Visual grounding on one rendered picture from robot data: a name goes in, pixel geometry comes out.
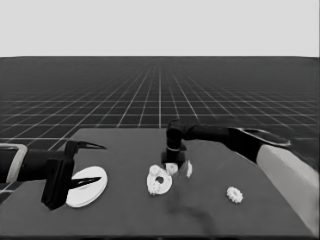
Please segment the large thick white disc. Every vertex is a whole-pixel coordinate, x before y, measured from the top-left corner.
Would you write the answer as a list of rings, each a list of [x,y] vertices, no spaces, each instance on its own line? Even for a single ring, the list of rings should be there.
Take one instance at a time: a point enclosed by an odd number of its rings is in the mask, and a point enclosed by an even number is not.
[[[93,203],[105,190],[108,184],[106,171],[100,166],[86,167],[75,173],[72,179],[100,177],[100,180],[79,188],[70,189],[66,204],[73,208],[80,208]]]

